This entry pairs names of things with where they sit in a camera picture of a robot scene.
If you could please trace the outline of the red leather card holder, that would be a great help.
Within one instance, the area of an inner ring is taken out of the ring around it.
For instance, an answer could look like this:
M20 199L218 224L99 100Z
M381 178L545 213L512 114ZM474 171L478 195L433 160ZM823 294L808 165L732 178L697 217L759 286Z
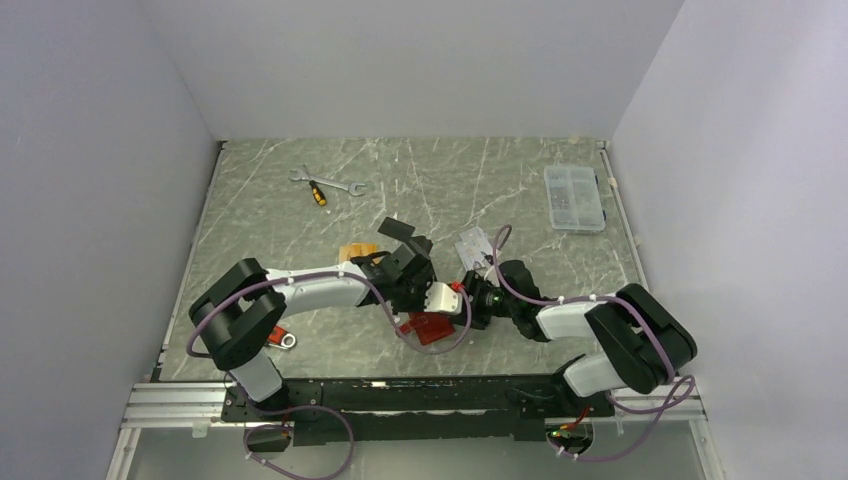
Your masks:
M400 325L403 334L415 333L422 346L430 345L455 333L451 319L433 312L409 313L408 319Z

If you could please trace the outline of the stack of silver cards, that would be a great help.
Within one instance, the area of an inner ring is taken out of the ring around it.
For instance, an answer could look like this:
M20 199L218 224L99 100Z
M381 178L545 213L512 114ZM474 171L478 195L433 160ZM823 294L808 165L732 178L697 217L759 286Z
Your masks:
M492 266L494 247L488 235L479 226L460 232L458 238L454 247L467 271L478 271Z

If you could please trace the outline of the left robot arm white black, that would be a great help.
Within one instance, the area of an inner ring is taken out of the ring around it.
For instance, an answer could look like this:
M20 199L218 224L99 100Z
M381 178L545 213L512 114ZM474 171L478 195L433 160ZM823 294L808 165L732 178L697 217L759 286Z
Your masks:
M264 348L287 317L329 307L389 304L389 312L420 312L435 281L432 241L414 236L394 251L355 257L338 265L299 271L263 268L246 258L231 267L189 309L205 357L230 374L264 420L279 417L288 389Z

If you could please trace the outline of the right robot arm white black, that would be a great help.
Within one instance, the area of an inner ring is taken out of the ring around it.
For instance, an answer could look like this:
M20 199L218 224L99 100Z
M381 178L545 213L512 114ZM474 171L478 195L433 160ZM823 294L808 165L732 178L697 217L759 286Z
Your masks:
M564 415L578 413L595 394L619 388L648 394L698 353L692 335L637 283L601 296L553 299L542 296L523 262L508 260L491 278L467 272L458 286L470 297L475 329L508 318L532 341L585 337L596 343L595 353L567 361L552 376L551 401Z

